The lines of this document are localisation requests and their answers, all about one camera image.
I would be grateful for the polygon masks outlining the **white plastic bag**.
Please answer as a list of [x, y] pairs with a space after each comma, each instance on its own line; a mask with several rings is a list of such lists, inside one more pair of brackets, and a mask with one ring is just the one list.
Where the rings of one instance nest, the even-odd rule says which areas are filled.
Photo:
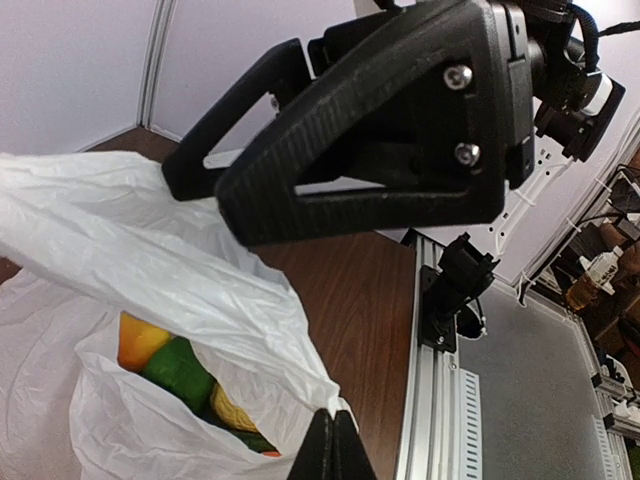
[[[1, 254], [5, 479], [283, 479], [314, 412], [347, 408], [286, 276], [137, 153], [3, 155]], [[279, 456], [123, 370], [122, 313], [188, 339]]]

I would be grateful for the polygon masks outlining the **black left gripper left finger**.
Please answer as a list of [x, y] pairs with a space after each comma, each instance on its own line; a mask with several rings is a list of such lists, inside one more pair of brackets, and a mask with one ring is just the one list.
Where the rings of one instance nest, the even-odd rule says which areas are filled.
[[326, 409], [315, 412], [288, 474], [288, 480], [333, 478], [334, 419]]

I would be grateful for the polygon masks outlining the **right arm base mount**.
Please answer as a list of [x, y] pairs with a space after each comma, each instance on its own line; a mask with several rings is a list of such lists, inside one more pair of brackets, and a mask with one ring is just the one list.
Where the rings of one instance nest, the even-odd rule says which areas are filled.
[[481, 253], [468, 233], [463, 233], [447, 245], [435, 268], [420, 268], [418, 296], [418, 340], [422, 345], [440, 352], [457, 351], [457, 336], [480, 338], [486, 330], [481, 310], [473, 311], [469, 304], [494, 281], [493, 270], [499, 261]]

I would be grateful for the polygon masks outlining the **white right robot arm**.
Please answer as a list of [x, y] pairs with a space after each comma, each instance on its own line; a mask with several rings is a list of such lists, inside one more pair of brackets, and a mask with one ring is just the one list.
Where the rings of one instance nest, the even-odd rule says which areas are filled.
[[[178, 140], [271, 46], [306, 41], [358, 16], [348, 1], [177, 1], [165, 29], [154, 131]], [[571, 163], [549, 139], [537, 139], [532, 177], [508, 194], [501, 217], [469, 226], [473, 244], [500, 257], [498, 276], [509, 284], [531, 278], [614, 170], [638, 147], [639, 35], [605, 37], [600, 67], [626, 93], [591, 158]]]

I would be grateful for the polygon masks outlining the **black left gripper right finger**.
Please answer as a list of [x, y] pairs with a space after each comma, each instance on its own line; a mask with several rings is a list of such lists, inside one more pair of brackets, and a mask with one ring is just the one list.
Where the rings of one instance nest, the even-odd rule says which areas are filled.
[[334, 479], [376, 479], [353, 418], [346, 410], [339, 411], [334, 419], [332, 461]]

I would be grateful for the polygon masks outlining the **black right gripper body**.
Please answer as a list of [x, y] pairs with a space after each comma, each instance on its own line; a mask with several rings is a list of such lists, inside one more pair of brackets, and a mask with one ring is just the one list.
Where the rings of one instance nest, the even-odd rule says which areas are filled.
[[327, 29], [308, 45], [313, 70], [323, 75], [384, 25], [416, 14], [433, 34], [432, 46], [466, 40], [473, 51], [491, 49], [504, 59], [505, 97], [512, 115], [503, 128], [509, 140], [505, 160], [530, 163], [535, 136], [549, 136], [564, 155], [586, 161], [600, 142], [624, 95], [624, 88], [598, 67], [598, 31], [593, 18], [570, 1], [488, 1], [494, 25], [482, 36], [454, 12], [450, 1], [379, 14]]

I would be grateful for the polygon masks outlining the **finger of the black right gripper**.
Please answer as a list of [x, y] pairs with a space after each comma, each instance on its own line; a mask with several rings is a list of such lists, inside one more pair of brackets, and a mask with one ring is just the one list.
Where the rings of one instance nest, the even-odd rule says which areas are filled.
[[217, 182], [246, 246], [487, 224], [531, 175], [523, 11], [440, 1], [387, 14]]
[[245, 121], [260, 101], [275, 100], [277, 115], [311, 84], [301, 41], [286, 40], [266, 51], [209, 108], [162, 163], [164, 180], [174, 199], [199, 200], [214, 195], [222, 167], [209, 168], [205, 158], [229, 136], [234, 146], [245, 146], [266, 124], [266, 115]]

